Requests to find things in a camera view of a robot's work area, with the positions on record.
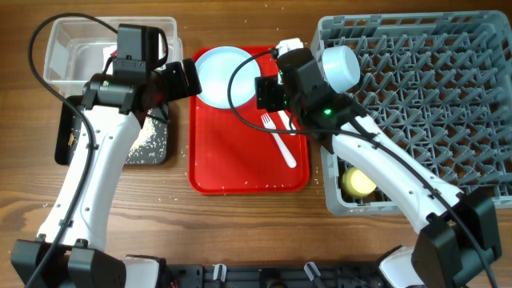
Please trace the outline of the white plastic spoon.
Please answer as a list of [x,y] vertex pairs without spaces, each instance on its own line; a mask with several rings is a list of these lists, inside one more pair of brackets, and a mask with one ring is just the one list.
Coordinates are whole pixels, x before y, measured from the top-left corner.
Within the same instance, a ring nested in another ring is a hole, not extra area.
[[284,125],[285,129],[290,132],[290,135],[295,136],[296,133],[292,133],[292,130],[296,130],[296,128],[288,113],[285,112],[284,110],[280,110],[278,112],[278,116],[282,120],[282,124]]

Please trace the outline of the light blue round plate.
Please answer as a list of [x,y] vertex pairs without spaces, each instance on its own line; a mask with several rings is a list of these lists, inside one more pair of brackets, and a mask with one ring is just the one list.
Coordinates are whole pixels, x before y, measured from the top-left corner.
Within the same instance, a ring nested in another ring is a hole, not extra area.
[[[251,55],[237,47],[220,46],[208,50],[196,61],[202,92],[198,97],[208,106],[229,109],[227,87],[234,70]],[[234,107],[242,106],[255,96],[254,80],[261,76],[255,60],[236,73],[231,87]]]

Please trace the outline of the light blue bowl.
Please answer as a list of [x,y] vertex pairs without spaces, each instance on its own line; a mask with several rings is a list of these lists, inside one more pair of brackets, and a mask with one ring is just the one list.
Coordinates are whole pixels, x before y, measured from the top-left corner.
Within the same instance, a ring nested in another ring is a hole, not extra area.
[[322,53],[324,75],[335,92],[342,94],[358,84],[360,65],[348,46],[327,48]]

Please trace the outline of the yellow plastic cup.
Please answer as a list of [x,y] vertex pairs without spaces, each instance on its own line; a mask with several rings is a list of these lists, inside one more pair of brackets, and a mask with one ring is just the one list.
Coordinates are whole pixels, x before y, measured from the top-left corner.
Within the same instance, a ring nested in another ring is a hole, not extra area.
[[352,166],[342,176],[342,188],[353,198],[364,198],[372,194],[377,186],[361,170]]

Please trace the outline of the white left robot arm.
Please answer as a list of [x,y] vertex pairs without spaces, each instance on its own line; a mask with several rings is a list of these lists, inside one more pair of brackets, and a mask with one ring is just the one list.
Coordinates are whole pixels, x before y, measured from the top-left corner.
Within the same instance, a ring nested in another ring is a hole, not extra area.
[[106,227],[122,168],[152,109],[200,92],[191,59],[168,62],[164,31],[121,24],[117,53],[63,104],[81,133],[58,199],[33,241],[14,244],[11,262],[27,287],[170,287],[164,258],[105,252]]

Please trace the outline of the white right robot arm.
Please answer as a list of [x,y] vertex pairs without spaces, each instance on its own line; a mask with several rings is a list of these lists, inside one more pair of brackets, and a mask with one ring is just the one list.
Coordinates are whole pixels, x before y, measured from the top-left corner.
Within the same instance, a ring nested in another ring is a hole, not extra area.
[[377,126],[348,90],[360,79],[354,52],[269,49],[278,74],[256,81],[258,107],[287,110],[303,134],[364,173],[403,212],[417,241],[388,253],[378,268],[393,287],[464,287],[502,254],[494,203],[464,194],[414,160]]

